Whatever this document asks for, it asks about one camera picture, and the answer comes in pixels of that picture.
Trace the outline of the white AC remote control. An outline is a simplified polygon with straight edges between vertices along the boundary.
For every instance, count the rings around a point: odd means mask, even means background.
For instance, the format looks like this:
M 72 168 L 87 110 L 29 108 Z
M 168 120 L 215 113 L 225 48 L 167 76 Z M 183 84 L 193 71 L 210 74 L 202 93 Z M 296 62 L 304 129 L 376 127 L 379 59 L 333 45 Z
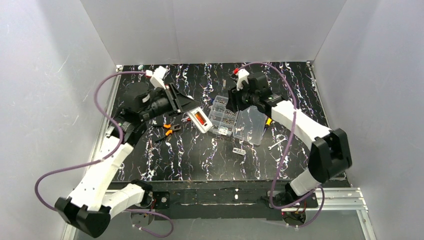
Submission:
M 208 132 L 213 127 L 212 122 L 206 116 L 201 107 L 188 110 L 186 114 L 191 119 L 191 122 L 194 123 L 197 129 L 203 134 Z

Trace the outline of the red orange battery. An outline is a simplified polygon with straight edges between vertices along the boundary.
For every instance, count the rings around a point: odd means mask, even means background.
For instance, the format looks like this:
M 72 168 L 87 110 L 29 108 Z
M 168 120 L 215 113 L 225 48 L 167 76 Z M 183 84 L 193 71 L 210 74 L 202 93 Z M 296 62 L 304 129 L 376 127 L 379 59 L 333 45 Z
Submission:
M 197 112 L 195 114 L 196 119 L 200 122 L 201 125 L 205 124 L 205 119 L 203 118 L 202 114 L 200 112 Z

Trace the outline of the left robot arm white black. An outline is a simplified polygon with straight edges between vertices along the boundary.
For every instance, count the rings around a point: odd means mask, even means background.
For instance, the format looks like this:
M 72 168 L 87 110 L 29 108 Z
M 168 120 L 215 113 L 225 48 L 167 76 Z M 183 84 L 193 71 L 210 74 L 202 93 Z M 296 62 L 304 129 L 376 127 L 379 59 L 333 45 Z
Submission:
M 188 115 L 202 133 L 212 127 L 201 104 L 179 92 L 174 84 L 158 83 L 153 89 L 142 82 L 130 86 L 103 139 L 99 160 L 87 170 L 68 197 L 56 201 L 54 206 L 60 216 L 78 230 L 97 238 L 116 215 L 134 205 L 146 204 L 153 188 L 145 181 L 131 181 L 109 195 L 108 187 L 147 131 L 149 121 L 162 115 L 181 114 Z

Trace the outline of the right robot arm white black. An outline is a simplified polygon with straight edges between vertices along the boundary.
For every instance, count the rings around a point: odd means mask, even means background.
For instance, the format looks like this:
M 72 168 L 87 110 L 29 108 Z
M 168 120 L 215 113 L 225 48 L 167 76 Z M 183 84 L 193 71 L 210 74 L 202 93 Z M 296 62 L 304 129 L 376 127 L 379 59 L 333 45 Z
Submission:
M 272 93 L 263 73 L 235 69 L 232 77 L 236 86 L 228 91 L 228 110 L 238 112 L 256 107 L 275 122 L 294 129 L 294 135 L 310 151 L 307 170 L 285 186 L 286 199 L 297 200 L 352 166 L 348 136 L 344 130 L 330 129 L 314 121 L 291 101 Z

